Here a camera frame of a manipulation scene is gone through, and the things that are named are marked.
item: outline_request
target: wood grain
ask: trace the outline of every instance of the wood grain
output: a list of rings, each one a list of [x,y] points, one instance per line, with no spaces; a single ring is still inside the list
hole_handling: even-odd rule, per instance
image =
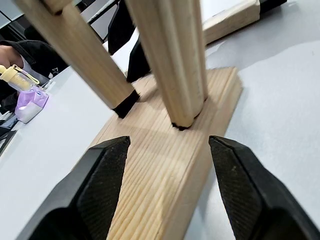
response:
[[[203,23],[205,43],[210,44],[259,19],[259,0],[244,0],[234,7],[214,15]]]
[[[140,102],[113,116],[92,146],[130,136],[119,202],[107,239],[182,239],[213,164],[209,135],[223,136],[242,91],[233,67],[207,71],[208,98],[190,129],[172,127],[153,75],[135,83]]]
[[[67,5],[61,15],[55,16],[39,0],[15,2],[59,55],[111,109],[134,91],[72,4]]]
[[[171,122],[190,127],[207,95],[199,6],[195,0],[126,3]]]
[[[46,5],[46,8],[53,14],[57,14],[63,10],[65,6],[71,4],[73,0],[40,0]]]

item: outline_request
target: wooden stick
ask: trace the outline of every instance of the wooden stick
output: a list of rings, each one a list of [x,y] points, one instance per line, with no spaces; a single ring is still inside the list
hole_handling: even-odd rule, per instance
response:
[[[207,94],[204,49],[201,30],[197,29],[200,8],[195,8],[194,0],[126,3],[171,122],[177,127],[190,127]]]
[[[15,2],[61,57],[123,118],[139,96],[79,11],[68,4],[60,15],[52,15],[38,0]]]
[[[210,44],[260,19],[261,14],[274,9],[287,0],[244,0],[209,18],[203,24],[204,39]]]

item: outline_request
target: wooden frame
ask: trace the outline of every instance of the wooden frame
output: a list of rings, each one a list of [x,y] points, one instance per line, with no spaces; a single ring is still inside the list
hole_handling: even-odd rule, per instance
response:
[[[40,1],[16,2],[108,106],[136,92],[71,4],[54,15]],[[140,101],[92,142],[131,139],[108,239],[182,239],[213,165],[209,135],[224,135],[242,85],[233,67],[205,70],[199,0],[127,3],[155,77],[134,84]]]

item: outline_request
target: white table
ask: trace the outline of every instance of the white table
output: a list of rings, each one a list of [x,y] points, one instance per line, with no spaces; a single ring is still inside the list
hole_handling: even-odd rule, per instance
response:
[[[212,1],[203,1],[206,19]],[[222,10],[218,2],[211,5],[212,15]],[[249,146],[317,226],[319,11],[317,0],[289,1],[282,10],[206,50],[208,68],[237,66],[244,85],[226,137]],[[113,57],[122,71],[134,43]],[[0,239],[13,240],[19,234],[112,114],[71,68],[56,80],[45,109],[18,131],[0,157]],[[185,239],[234,239],[214,170]]]
[[[206,55],[208,68],[237,66],[244,85],[225,137],[249,146],[319,229],[320,2],[288,0]],[[213,170],[185,239],[234,239]]]

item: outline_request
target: black fabric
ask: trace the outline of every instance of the black fabric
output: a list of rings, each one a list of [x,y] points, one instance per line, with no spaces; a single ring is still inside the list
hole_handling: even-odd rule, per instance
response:
[[[121,0],[108,27],[108,51],[111,55],[130,40],[135,28],[125,1]]]
[[[129,67],[126,80],[133,83],[150,73],[150,66],[139,39],[136,41],[129,58]]]
[[[45,42],[36,40],[0,41],[0,45],[13,47],[37,73],[49,77],[61,73],[68,67],[55,50]],[[17,105],[17,91],[5,81],[0,81],[1,107],[7,111],[14,111]]]

